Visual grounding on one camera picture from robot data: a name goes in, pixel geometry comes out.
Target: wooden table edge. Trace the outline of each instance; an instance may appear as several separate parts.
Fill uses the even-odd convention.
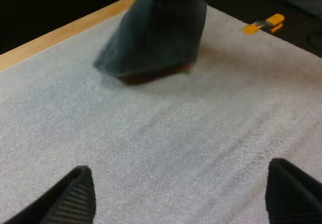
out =
[[[43,50],[127,10],[134,1],[135,0],[119,0],[0,55],[0,71],[6,70]]]

